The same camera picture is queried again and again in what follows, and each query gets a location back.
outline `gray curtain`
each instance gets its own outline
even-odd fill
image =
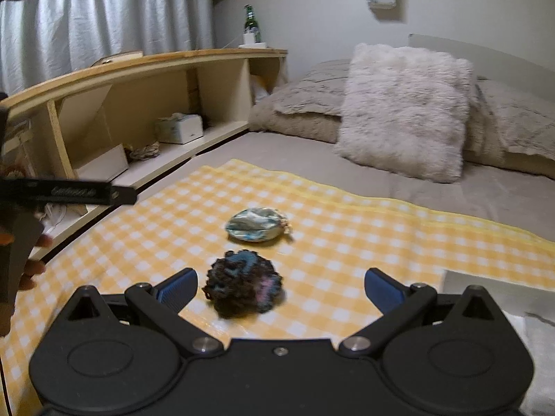
[[[13,95],[130,50],[213,47],[212,0],[2,0],[0,90]]]

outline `knitted yarn ball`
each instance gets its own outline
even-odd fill
[[[282,296],[281,275],[269,260],[249,250],[226,252],[207,276],[204,294],[224,319],[266,313]]]

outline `bottle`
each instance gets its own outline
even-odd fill
[[[245,22],[245,34],[254,34],[255,42],[262,42],[262,33],[260,33],[260,27],[256,21],[256,16],[254,15],[254,10],[251,5],[246,5],[246,22]]]

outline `tissue box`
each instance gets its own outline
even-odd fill
[[[196,114],[174,113],[155,123],[156,139],[166,144],[186,144],[203,136],[203,121]]]

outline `gray pillow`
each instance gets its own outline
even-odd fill
[[[513,95],[517,96],[521,93],[514,91],[514,94],[507,96],[508,86],[494,81],[480,81],[478,87],[480,88],[478,102],[476,105],[471,104],[470,118],[466,125],[466,143],[463,152],[465,161],[544,175],[555,180],[555,161],[545,155],[515,153],[503,145],[501,141],[502,129],[498,126],[499,118],[504,118],[505,129],[510,127],[513,118],[516,118],[515,126],[522,126],[521,116],[516,116],[514,113],[511,115],[510,113],[513,110],[503,109],[507,107],[507,102],[513,102]],[[495,111],[490,107],[490,103],[486,101],[485,93],[482,92],[481,88],[488,91],[489,101],[496,108]],[[520,104],[528,101],[529,97],[528,94],[525,99],[520,100]],[[549,107],[551,103],[545,102],[545,104],[546,107]],[[527,120],[525,114],[522,117],[523,120]]]
[[[349,65],[349,59],[316,65],[301,81],[276,92],[274,111],[289,115],[315,112],[341,116]]]
[[[479,86],[503,150],[555,160],[555,102],[496,81],[480,81]]]
[[[282,114],[274,111],[274,99],[279,98],[282,91],[262,99],[253,107],[249,117],[251,131],[274,131],[332,144],[338,141],[341,118],[337,116],[314,112]]]

